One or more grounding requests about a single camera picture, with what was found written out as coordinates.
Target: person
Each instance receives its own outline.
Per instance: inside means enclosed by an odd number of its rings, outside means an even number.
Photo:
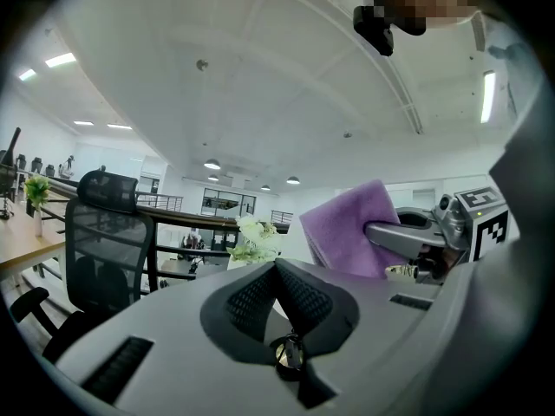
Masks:
[[[60,179],[71,179],[73,176],[73,172],[71,171],[71,162],[73,162],[75,158],[73,154],[69,156],[69,158],[58,166],[58,172],[60,173]]]

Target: railing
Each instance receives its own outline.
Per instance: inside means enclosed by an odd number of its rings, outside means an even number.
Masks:
[[[57,198],[50,200],[52,203],[62,203],[68,202],[71,198],[76,197],[76,189],[74,186],[67,185],[63,182],[57,180],[50,180],[50,190],[63,198]],[[42,211],[47,215],[43,217],[42,220],[53,220],[57,219],[65,223],[65,214],[52,211],[48,205],[42,207]],[[147,268],[143,270],[143,274],[148,276],[148,284],[150,287],[150,292],[158,289],[159,277],[165,277],[168,279],[181,279],[191,281],[196,279],[196,272],[190,270],[187,273],[170,272],[159,270],[158,268],[158,253],[173,253],[183,256],[195,256],[195,257],[229,257],[227,251],[215,251],[215,250],[194,250],[189,248],[178,248],[174,246],[168,246],[158,243],[158,228],[159,224],[168,224],[180,227],[197,228],[200,230],[215,230],[215,231],[235,231],[239,232],[239,228],[234,219],[229,218],[214,218],[207,216],[197,216],[195,214],[186,214],[183,212],[166,210],[161,208],[156,208],[152,206],[137,205],[137,211],[150,216],[154,221],[154,234],[153,240],[149,245],[147,253]],[[277,232],[280,234],[286,234],[289,230],[288,224],[276,223]],[[148,294],[148,291],[141,291],[142,295]]]
[[[181,211],[183,198],[180,196],[167,196],[166,194],[152,194],[150,192],[136,192],[136,195],[138,206],[150,206],[168,211]]]
[[[293,219],[292,212],[271,211],[271,222],[273,224],[290,224]]]

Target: ceiling light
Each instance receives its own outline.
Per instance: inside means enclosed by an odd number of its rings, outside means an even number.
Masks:
[[[482,123],[489,121],[492,115],[493,94],[495,93],[495,73],[484,74],[484,106],[482,108]]]
[[[64,63],[75,62],[77,59],[73,54],[68,52],[67,54],[59,55],[52,59],[47,60],[45,63],[49,68],[53,68],[54,66],[63,65]]]
[[[127,125],[115,125],[113,123],[108,123],[108,127],[109,128],[118,128],[118,129],[131,129],[131,127],[128,127]]]
[[[210,168],[211,170],[218,170],[221,168],[219,162],[216,159],[208,159],[205,163],[206,168]]]
[[[23,74],[21,74],[19,76],[19,80],[21,81],[26,81],[27,79],[29,79],[30,77],[32,77],[33,75],[35,75],[36,72],[33,71],[32,69],[25,71]]]

